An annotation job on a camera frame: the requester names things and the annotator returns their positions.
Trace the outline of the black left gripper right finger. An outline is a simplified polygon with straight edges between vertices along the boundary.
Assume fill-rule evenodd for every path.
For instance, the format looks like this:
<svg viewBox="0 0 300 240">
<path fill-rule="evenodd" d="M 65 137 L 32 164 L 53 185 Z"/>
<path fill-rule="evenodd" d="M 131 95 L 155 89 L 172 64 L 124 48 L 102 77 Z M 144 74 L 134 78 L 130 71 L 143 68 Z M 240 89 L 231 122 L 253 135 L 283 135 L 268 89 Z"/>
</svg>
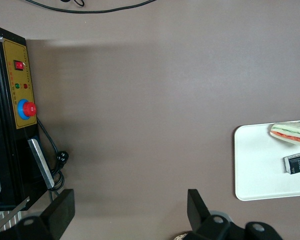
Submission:
<svg viewBox="0 0 300 240">
<path fill-rule="evenodd" d="M 188 240 L 281 240 L 270 225 L 251 221 L 244 228 L 237 226 L 228 216 L 212 214 L 197 189 L 187 191 L 187 216 L 191 231 Z"/>
</svg>

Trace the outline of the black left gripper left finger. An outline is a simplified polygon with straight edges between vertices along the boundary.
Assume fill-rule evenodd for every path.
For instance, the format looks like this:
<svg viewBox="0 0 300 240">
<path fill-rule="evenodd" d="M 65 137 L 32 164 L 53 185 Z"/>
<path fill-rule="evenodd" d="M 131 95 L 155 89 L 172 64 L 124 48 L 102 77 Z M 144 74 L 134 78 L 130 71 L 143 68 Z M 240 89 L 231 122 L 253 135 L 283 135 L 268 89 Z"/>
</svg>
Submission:
<svg viewBox="0 0 300 240">
<path fill-rule="evenodd" d="M 73 189 L 63 190 L 40 214 L 22 218 L 26 198 L 11 211 L 0 211 L 0 240 L 59 240 L 75 216 Z"/>
</svg>

